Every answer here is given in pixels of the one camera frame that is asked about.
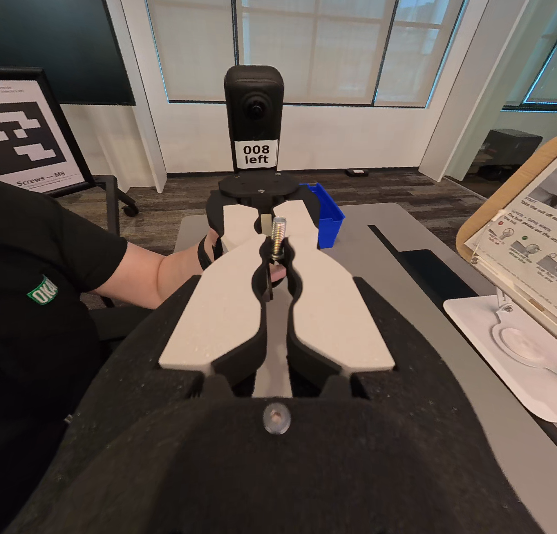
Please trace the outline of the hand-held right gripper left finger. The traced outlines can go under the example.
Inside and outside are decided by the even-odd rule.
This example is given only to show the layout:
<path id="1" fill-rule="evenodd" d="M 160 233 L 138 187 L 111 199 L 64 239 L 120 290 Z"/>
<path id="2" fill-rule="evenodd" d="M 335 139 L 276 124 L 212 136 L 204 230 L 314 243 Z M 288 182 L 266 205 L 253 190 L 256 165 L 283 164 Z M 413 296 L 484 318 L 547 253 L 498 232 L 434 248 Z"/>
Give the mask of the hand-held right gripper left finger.
<path id="1" fill-rule="evenodd" d="M 260 267 L 266 279 L 268 264 L 260 251 L 267 239 L 252 237 L 203 272 L 159 357 L 161 368 L 212 374 L 220 357 L 259 332 L 261 295 L 252 279 Z"/>

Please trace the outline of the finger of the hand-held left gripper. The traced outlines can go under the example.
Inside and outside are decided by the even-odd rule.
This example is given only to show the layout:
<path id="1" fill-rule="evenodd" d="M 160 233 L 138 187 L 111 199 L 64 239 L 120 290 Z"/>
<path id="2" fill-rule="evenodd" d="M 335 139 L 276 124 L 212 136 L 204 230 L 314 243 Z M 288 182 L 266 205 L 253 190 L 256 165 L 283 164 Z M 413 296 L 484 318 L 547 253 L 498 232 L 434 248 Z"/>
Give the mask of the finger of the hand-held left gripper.
<path id="1" fill-rule="evenodd" d="M 223 252 L 229 253 L 245 246 L 259 252 L 266 239 L 265 235 L 256 232 L 255 229 L 259 217 L 256 208 L 242 204 L 225 205 L 223 207 Z"/>
<path id="2" fill-rule="evenodd" d="M 318 227 L 302 200 L 283 202 L 277 206 L 277 215 L 286 219 L 285 236 L 292 249 L 318 249 Z"/>

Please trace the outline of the person's left forearm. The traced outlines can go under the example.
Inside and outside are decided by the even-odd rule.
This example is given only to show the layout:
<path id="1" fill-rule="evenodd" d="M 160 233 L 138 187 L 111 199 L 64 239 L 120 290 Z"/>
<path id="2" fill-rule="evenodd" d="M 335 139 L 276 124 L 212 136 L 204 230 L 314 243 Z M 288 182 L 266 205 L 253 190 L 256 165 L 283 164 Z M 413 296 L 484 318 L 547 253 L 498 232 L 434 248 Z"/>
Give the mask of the person's left forearm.
<path id="1" fill-rule="evenodd" d="M 90 293 L 156 309 L 193 276 L 202 273 L 196 246 L 163 256 L 128 243 L 114 273 Z"/>

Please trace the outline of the white stand base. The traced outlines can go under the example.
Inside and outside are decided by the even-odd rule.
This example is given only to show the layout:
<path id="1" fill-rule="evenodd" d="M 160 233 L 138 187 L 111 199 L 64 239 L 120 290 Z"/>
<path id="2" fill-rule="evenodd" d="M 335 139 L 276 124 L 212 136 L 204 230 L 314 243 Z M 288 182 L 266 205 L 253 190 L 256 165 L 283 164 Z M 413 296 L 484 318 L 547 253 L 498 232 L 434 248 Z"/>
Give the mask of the white stand base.
<path id="1" fill-rule="evenodd" d="M 447 300 L 443 308 L 519 402 L 556 424 L 556 337 L 502 294 Z"/>

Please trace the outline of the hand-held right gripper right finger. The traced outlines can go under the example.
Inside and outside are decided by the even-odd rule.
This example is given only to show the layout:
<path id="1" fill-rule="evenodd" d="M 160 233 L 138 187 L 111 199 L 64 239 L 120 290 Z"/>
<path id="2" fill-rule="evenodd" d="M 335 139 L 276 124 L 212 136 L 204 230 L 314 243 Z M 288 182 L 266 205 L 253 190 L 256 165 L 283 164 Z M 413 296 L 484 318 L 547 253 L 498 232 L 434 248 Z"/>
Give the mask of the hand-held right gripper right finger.
<path id="1" fill-rule="evenodd" d="M 289 236 L 289 332 L 310 357 L 342 375 L 395 366 L 355 278 L 309 239 Z"/>

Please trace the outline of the printed instruction sheet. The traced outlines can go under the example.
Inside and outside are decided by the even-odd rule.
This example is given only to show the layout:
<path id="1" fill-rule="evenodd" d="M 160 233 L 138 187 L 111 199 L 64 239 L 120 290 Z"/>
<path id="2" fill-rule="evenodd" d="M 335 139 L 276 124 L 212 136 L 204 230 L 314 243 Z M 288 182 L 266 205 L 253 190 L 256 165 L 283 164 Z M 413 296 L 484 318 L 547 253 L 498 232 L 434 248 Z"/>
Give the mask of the printed instruction sheet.
<path id="1" fill-rule="evenodd" d="M 461 242 L 469 259 L 542 321 L 556 326 L 556 159 Z"/>

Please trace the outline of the dark storage box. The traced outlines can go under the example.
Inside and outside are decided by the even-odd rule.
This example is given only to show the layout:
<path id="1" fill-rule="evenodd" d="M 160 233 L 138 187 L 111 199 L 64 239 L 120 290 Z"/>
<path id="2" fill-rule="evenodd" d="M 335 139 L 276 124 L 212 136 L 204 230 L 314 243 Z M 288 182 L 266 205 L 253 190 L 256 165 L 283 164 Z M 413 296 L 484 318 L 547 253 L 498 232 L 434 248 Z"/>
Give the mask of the dark storage box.
<path id="1" fill-rule="evenodd" d="M 539 148 L 542 136 L 514 129 L 490 130 L 483 153 L 490 159 L 476 175 L 479 178 L 504 183 Z"/>

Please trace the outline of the person's left hand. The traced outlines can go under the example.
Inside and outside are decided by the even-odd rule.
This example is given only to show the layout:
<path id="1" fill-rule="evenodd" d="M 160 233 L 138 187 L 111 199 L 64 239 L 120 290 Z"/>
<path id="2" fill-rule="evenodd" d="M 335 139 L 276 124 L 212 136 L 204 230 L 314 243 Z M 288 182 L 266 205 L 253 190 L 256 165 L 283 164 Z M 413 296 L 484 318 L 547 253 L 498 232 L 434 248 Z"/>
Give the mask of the person's left hand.
<path id="1" fill-rule="evenodd" d="M 207 234 L 191 248 L 191 273 L 201 275 L 223 255 L 222 240 L 217 231 L 209 228 Z"/>

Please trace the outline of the blue plastic bin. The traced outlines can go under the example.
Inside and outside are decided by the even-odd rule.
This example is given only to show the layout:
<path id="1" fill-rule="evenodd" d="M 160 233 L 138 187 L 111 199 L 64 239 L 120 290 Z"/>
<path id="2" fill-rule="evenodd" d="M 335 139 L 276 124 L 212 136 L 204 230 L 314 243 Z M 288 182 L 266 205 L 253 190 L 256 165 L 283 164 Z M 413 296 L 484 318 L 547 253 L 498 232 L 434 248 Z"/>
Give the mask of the blue plastic bin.
<path id="1" fill-rule="evenodd" d="M 320 183 L 317 182 L 315 185 L 302 183 L 300 185 L 308 187 L 320 203 L 319 247 L 321 249 L 332 248 L 345 219 L 344 213 Z"/>

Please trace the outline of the large frosted window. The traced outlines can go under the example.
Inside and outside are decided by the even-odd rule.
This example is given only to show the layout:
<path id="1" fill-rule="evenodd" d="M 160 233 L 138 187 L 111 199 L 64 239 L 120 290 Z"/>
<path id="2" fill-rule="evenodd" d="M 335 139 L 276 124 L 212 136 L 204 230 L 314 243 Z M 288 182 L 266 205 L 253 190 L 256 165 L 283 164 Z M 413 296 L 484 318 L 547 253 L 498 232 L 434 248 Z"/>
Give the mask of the large frosted window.
<path id="1" fill-rule="evenodd" d="M 223 102 L 233 64 L 296 105 L 429 104 L 467 0 L 145 0 L 169 102 Z"/>

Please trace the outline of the person in black shirt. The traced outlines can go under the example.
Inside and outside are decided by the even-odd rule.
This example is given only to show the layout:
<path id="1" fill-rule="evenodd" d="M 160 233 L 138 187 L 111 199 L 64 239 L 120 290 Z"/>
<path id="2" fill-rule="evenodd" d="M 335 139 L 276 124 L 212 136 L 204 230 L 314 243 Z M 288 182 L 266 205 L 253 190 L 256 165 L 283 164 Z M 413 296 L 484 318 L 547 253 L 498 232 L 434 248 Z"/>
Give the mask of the person in black shirt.
<path id="1" fill-rule="evenodd" d="M 1 183 L 2 531 L 108 358 L 80 296 L 112 276 L 126 249 L 52 197 Z"/>

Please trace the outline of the dark wall display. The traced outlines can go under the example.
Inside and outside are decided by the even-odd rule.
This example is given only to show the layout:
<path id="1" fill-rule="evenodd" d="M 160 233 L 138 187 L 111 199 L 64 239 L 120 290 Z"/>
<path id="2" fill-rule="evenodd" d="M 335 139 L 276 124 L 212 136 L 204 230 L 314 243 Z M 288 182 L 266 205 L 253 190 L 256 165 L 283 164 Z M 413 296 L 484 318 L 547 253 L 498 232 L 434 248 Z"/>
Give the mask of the dark wall display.
<path id="1" fill-rule="evenodd" d="M 1 0 L 1 66 L 42 68 L 61 105 L 135 105 L 106 0 Z"/>

